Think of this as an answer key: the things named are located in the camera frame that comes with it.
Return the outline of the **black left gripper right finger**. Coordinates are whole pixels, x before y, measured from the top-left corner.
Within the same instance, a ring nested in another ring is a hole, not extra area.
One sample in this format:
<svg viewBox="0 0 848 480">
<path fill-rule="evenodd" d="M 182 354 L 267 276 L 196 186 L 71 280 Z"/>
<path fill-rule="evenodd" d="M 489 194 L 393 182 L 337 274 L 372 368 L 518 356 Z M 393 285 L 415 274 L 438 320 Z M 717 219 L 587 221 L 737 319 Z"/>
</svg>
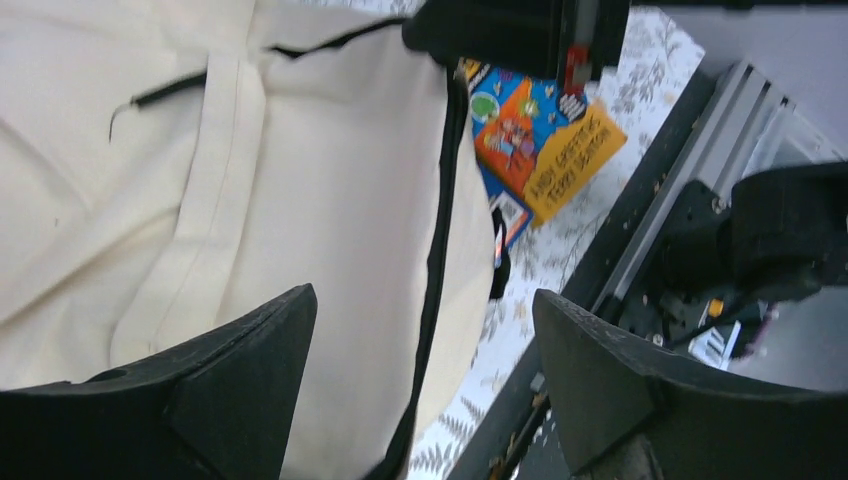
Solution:
<svg viewBox="0 0 848 480">
<path fill-rule="evenodd" d="M 583 479 L 843 479 L 847 396 L 738 376 L 549 290 L 533 320 L 559 444 Z"/>
</svg>

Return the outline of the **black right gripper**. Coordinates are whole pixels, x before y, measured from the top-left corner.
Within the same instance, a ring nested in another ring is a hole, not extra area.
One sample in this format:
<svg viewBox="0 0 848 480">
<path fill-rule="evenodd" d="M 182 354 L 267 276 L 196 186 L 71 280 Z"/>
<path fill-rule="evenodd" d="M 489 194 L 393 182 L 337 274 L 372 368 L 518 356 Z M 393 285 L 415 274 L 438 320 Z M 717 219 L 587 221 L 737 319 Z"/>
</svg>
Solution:
<svg viewBox="0 0 848 480">
<path fill-rule="evenodd" d="M 426 1 L 402 37 L 439 60 L 589 83 L 618 65 L 629 13 L 628 1 Z"/>
</svg>

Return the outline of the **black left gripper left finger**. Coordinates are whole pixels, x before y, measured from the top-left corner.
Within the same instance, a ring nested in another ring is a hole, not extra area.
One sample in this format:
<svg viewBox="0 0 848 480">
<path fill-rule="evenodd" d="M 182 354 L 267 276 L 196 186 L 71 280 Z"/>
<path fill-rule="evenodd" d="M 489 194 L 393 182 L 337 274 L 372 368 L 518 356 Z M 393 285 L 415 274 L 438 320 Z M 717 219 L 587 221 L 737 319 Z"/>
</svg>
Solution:
<svg viewBox="0 0 848 480">
<path fill-rule="evenodd" d="M 275 479 L 317 312 L 311 285 L 84 383 L 1 395 L 5 479 Z"/>
</svg>

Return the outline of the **beige canvas backpack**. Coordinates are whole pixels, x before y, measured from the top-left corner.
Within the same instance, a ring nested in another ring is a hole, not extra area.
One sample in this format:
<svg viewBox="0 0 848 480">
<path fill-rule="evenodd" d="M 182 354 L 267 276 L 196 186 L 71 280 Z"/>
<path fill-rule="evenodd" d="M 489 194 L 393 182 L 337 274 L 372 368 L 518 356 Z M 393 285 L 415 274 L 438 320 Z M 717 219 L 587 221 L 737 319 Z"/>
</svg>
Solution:
<svg viewBox="0 0 848 480">
<path fill-rule="evenodd" d="M 401 479 L 495 278 L 456 59 L 289 1 L 1 5 L 1 395 L 311 285 L 275 479 Z"/>
</svg>

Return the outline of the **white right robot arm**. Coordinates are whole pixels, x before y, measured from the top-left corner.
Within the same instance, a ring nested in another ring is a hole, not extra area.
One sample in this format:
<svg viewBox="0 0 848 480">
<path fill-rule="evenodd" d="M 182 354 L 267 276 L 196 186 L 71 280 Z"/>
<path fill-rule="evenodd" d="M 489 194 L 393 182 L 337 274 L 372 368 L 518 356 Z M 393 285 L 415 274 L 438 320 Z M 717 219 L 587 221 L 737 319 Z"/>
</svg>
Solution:
<svg viewBox="0 0 848 480">
<path fill-rule="evenodd" d="M 428 1 L 402 27 L 405 45 L 469 58 L 563 88 L 615 67 L 628 1 Z M 798 301 L 847 282 L 847 164 L 744 171 L 742 117 L 771 91 L 738 64 L 681 153 L 673 180 L 608 281 L 613 297 L 649 276 L 675 291 L 736 287 L 743 298 Z"/>
</svg>

